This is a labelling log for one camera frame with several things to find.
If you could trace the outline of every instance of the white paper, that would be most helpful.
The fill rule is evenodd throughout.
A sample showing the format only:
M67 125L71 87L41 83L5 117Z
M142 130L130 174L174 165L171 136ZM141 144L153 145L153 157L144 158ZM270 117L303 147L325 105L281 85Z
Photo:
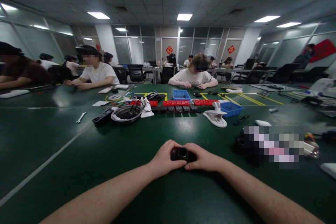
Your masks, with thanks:
M101 105L105 105L107 104L107 101L97 101L95 104L93 104L94 107L99 107Z

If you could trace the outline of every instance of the wrench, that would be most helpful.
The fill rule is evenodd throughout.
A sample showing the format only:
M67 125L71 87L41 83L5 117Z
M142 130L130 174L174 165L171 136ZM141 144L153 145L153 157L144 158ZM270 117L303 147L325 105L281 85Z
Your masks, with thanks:
M86 114L86 112L82 113L82 115L80 116L80 118L78 119L78 121L75 122L75 123L81 123L80 121L81 121L81 119L83 118L83 116L84 116L85 114Z

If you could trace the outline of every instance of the green table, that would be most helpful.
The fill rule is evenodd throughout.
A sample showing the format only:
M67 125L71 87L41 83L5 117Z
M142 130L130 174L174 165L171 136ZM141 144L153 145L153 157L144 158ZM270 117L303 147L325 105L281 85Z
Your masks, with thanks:
M221 86L225 85L197 91L222 92ZM194 142L228 159L326 223L333 222L336 182L320 170L319 165L336 161L335 146L318 142L320 158L305 160L301 169L292 170L279 169L275 163L254 167L231 149L240 129L254 125L256 119L268 121L273 126L302 126L314 133L335 127L334 120L316 109L290 104L288 99L275 93L268 96L271 100L260 97L255 94L260 92L259 89L244 86L244 97L226 95L244 106L240 115L226 119L226 128L215 127L201 114L159 114L139 119L132 125L110 123L97 129L91 120L103 110L92 107L92 104L105 99L106 94L98 94L101 89L82 91L60 86L47 93L33 92L0 100L0 198L75 138L0 207L0 223L37 223L91 187L149 162L168 139L180 144ZM138 85L130 91L147 93L156 90L167 93L171 100L174 89L180 88ZM195 91L191 89L189 94L193 97ZM204 94L204 97L221 99L212 94ZM279 111L270 113L271 107L277 107ZM82 112L87 115L77 125L75 121ZM250 115L246 124L232 126L245 114ZM218 174L180 169L147 186L115 220L115 223L145 222L260 223L260 218Z

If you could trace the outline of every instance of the striped shirt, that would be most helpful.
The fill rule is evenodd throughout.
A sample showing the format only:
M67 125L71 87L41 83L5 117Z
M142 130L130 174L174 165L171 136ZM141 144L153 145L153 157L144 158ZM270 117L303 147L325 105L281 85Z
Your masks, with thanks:
M305 51L304 53L297 56L293 63L299 63L297 69L305 69L312 56L313 51Z

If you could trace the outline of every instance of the blue bin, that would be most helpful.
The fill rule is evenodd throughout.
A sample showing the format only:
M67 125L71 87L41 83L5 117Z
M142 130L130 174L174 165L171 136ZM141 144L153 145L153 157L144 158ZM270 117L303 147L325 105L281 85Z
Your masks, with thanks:
M173 90L173 100L190 100L187 90Z
M223 115L223 117L231 117L240 114L241 110L243 109L242 106L239 106L231 101L226 103L220 104L220 110L226 112L227 114Z

